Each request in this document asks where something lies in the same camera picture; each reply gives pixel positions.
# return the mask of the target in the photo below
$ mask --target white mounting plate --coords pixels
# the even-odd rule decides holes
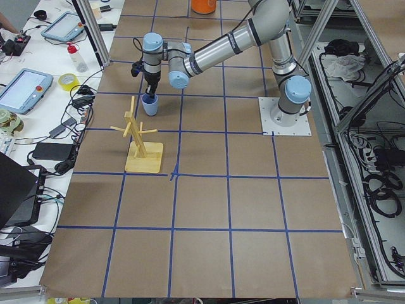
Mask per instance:
[[[261,128],[264,135],[311,136],[308,118],[300,116],[292,127],[282,127],[270,118],[270,109],[278,102],[279,98],[259,97]]]

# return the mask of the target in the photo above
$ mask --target wooden base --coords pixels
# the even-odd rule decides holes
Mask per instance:
[[[161,142],[144,142],[147,157],[134,157],[137,152],[137,145],[131,142],[125,171],[139,173],[159,173],[163,156],[163,144]]]

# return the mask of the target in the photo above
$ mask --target blue cup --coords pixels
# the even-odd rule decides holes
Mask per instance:
[[[158,112],[158,95],[154,95],[154,98],[151,98],[148,94],[142,95],[142,105],[146,114],[149,116],[155,116]]]

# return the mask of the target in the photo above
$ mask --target white desk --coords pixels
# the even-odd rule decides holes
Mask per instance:
[[[110,5],[112,7],[111,11],[102,13],[102,18],[99,19],[98,23],[113,23],[117,24],[121,15],[122,6],[125,0],[111,0],[108,3],[101,5]],[[52,1],[52,0],[41,0],[35,10],[45,10],[47,12],[47,21],[51,22],[57,19],[65,11],[73,11],[73,6],[66,7],[64,1]],[[27,21],[24,30],[35,27],[36,25],[45,24],[38,20],[30,19]],[[52,45],[44,40],[41,36],[41,31],[44,27],[35,28],[27,32],[31,35],[31,40],[25,48],[23,54],[19,57],[14,56],[10,59],[7,56],[0,65],[0,83],[7,84],[10,80],[22,69],[30,68],[33,70],[38,70],[41,72],[49,73],[54,76],[53,84],[49,90],[45,93],[44,98],[42,98],[34,108],[29,111],[26,115],[19,115],[24,121],[24,128],[21,132],[16,132],[15,137],[18,138],[35,138],[40,136],[48,136],[49,131],[57,127],[60,124],[61,116],[64,112],[65,106],[70,100],[69,92],[62,90],[58,84],[58,79],[60,75],[65,73],[74,73],[78,76],[79,82],[83,84],[87,77],[96,73],[100,70],[99,63],[96,60],[96,56],[92,50],[89,39],[79,42],[80,54],[83,56],[89,69],[84,73],[78,73],[73,66],[73,63],[66,50],[66,45]],[[102,36],[104,42],[108,49],[111,47],[115,32],[103,32]],[[82,40],[85,34],[81,34],[76,40]],[[97,89],[102,72],[99,72],[93,76],[87,84],[95,89]],[[76,112],[76,109],[71,108],[69,113],[75,118],[80,118]],[[63,137],[67,135],[68,131],[65,131],[58,137]],[[57,143],[71,143],[72,140],[70,136],[61,140],[46,140],[47,142],[57,142]],[[14,150],[11,152],[10,157],[18,162],[20,165],[27,165],[27,154],[35,148],[34,144],[31,145],[15,145]],[[58,161],[37,161],[35,163],[42,165],[49,171],[54,171],[55,164]],[[72,170],[60,177],[48,177],[46,179],[46,186],[53,188],[62,194],[66,194],[70,178],[72,176]],[[57,216],[57,207],[54,202],[44,203],[41,206],[38,222],[34,225],[36,228],[42,231],[50,231],[55,223]],[[19,288],[19,287],[30,287],[38,286],[39,279],[43,273],[43,267],[31,271],[28,276],[24,279],[19,279],[16,283],[7,286],[7,288]],[[31,298],[31,299],[21,299],[21,300],[11,300],[3,301],[3,303],[42,303],[44,299]]]

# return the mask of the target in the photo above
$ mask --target green jar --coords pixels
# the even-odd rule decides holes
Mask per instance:
[[[14,131],[21,131],[24,123],[15,113],[0,108],[0,130],[14,134]]]

